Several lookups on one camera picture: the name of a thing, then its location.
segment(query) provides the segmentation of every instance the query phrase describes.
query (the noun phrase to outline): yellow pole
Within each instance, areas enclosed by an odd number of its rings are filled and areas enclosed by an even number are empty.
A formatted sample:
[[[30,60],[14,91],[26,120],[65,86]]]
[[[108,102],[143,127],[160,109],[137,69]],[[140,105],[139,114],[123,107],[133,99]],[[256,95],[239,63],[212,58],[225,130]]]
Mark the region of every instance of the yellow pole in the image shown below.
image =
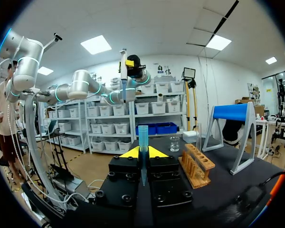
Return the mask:
[[[185,82],[185,86],[186,86],[186,97],[187,97],[187,131],[190,131],[190,99],[189,99],[188,82]]]
[[[195,88],[193,88],[193,100],[194,100],[194,115],[195,115],[195,126],[198,125],[198,109],[196,105],[196,93]]]

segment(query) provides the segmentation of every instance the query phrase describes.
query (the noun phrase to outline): wooden test tube rack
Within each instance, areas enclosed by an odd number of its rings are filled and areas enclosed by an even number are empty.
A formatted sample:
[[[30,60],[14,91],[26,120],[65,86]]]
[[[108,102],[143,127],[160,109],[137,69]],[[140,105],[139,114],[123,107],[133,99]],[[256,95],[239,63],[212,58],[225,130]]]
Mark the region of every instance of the wooden test tube rack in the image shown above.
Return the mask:
[[[192,188],[197,189],[208,185],[211,182],[208,177],[209,171],[215,167],[215,164],[192,144],[186,144],[185,146],[188,151],[183,151],[179,161]]]

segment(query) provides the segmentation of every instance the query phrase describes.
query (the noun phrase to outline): glass beaker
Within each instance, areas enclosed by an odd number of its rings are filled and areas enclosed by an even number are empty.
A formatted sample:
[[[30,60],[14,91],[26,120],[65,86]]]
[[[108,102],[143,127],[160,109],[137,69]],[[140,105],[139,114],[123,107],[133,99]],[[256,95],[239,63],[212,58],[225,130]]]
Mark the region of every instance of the glass beaker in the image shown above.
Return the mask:
[[[173,136],[170,137],[170,151],[171,152],[177,152],[180,150],[180,138]]]

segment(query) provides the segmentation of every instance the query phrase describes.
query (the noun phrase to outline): blue foam roller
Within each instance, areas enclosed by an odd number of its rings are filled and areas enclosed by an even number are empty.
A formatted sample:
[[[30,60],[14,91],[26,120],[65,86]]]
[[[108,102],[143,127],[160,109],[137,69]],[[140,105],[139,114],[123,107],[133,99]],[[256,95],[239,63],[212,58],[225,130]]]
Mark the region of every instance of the blue foam roller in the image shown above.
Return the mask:
[[[246,112],[247,112],[247,104],[215,106],[213,118],[245,121]]]

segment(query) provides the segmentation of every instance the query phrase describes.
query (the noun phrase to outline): ceiling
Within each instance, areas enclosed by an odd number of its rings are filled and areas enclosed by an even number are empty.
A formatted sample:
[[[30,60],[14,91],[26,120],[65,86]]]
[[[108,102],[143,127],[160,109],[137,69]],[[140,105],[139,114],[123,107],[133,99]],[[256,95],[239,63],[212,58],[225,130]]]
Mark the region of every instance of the ceiling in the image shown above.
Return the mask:
[[[38,0],[12,26],[46,44],[63,40],[44,53],[36,85],[79,68],[118,60],[119,51],[139,56],[207,56],[264,72],[285,64],[285,44],[269,17],[253,0],[240,0],[217,35],[232,40],[222,51],[204,48],[235,0]],[[103,35],[112,50],[90,55],[80,43]],[[265,60],[275,56],[278,62]]]

